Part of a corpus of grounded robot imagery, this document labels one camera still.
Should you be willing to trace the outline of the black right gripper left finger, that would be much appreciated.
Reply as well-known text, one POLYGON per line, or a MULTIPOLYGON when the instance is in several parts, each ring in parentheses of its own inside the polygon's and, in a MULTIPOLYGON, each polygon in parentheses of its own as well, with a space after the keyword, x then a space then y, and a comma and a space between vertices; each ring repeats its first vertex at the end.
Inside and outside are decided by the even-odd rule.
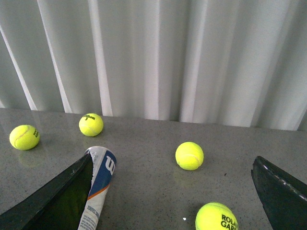
POLYGON ((76 230, 91 189, 93 161, 85 154, 0 216, 2 230, 76 230))

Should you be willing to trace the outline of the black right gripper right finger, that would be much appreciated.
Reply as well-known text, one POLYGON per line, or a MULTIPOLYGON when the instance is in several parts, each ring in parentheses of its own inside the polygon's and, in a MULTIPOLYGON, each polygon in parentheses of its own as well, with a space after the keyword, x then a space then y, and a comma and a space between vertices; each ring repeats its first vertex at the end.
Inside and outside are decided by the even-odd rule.
POLYGON ((257 156, 251 177, 274 230, 307 228, 307 185, 286 171, 257 156))

